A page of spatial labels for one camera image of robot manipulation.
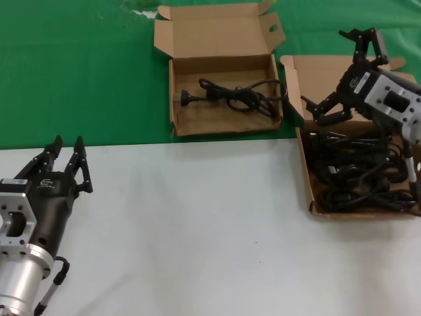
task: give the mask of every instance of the silver metal bracket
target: silver metal bracket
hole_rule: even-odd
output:
[[[11,213],[22,213],[26,219],[23,233],[17,237],[7,236],[12,225]],[[37,220],[26,194],[0,192],[0,216],[3,219],[0,228],[0,251],[12,253],[14,251],[11,251],[11,248],[22,248],[23,251],[37,225]]]
[[[384,104],[386,95],[390,91],[409,100],[409,106],[403,113]],[[382,74],[364,101],[401,124],[402,137],[410,144],[418,144],[421,141],[421,97],[418,94],[402,88]]]

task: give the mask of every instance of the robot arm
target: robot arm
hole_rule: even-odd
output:
[[[45,146],[14,179],[0,181],[0,315],[33,315],[32,307],[41,281],[47,278],[54,261],[63,262],[50,290],[38,305],[41,315],[69,268],[57,256],[73,203],[80,192],[93,191],[82,137],[64,172],[53,171],[62,139]],[[74,177],[82,170],[84,181]]]
[[[379,68],[389,62],[382,34],[374,28],[339,34],[355,42],[353,63],[343,75],[336,91],[316,104],[306,97],[307,110],[320,126],[337,124],[352,118],[351,109],[381,128],[402,135],[411,193],[421,203],[421,183],[416,180],[412,145],[421,140],[421,87]],[[376,58],[367,59],[373,43]],[[343,110],[327,114],[335,105]]]

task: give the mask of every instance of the label sticker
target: label sticker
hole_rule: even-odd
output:
[[[26,180],[26,179],[2,179],[1,183],[3,183],[3,184],[27,184],[28,180]]]
[[[368,77],[370,76],[369,72],[366,72],[364,76],[362,76],[360,83],[357,85],[357,87],[354,90],[354,93],[360,93],[362,87],[364,87],[365,83],[367,82]]]

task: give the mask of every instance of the black cable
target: black cable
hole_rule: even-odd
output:
[[[70,268],[70,263],[64,258],[56,256],[55,261],[61,261],[62,267],[61,270],[56,274],[50,289],[44,295],[43,299],[38,303],[37,307],[34,310],[34,316],[40,316],[45,309],[47,308],[48,302],[57,290],[57,288],[63,283],[66,278],[67,272]]]
[[[260,92],[256,92],[253,88],[261,86],[262,84],[275,83],[281,86],[280,97],[266,97]],[[258,111],[267,117],[278,118],[279,108],[274,104],[274,101],[283,100],[287,97],[286,85],[277,79],[267,79],[259,81],[246,88],[235,87],[235,89],[228,89],[207,79],[199,79],[199,85],[206,90],[206,97],[195,97],[190,95],[187,91],[183,90],[181,94],[182,106],[188,105],[194,101],[218,101],[225,99],[229,108],[239,112]],[[235,101],[242,102],[244,106],[238,106]]]
[[[374,207],[419,215],[411,211],[416,200],[409,190],[390,190],[390,183],[408,177],[403,150],[391,135],[382,131],[355,137],[318,132],[305,141],[309,169],[329,186],[318,197],[326,211]]]

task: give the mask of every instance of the tangled cables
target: tangled cables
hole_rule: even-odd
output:
[[[327,211],[349,212],[361,207],[381,207],[396,212],[416,205],[409,190],[390,190],[391,183],[407,179],[403,150],[384,132],[346,136],[312,133],[305,144],[309,169],[330,188],[319,195]]]
[[[257,86],[270,83],[279,84],[281,86],[282,95],[280,97],[266,97],[260,92],[253,90],[253,88]],[[194,101],[218,101],[220,99],[225,99],[227,106],[235,111],[258,111],[267,117],[278,118],[280,116],[279,108],[275,105],[274,101],[283,100],[287,97],[286,85],[277,79],[262,80],[246,88],[236,87],[235,89],[219,86],[207,79],[199,79],[199,85],[206,90],[206,97],[195,97],[190,95],[186,90],[182,90],[181,105],[183,107]],[[236,105],[236,101],[242,102],[245,107]]]

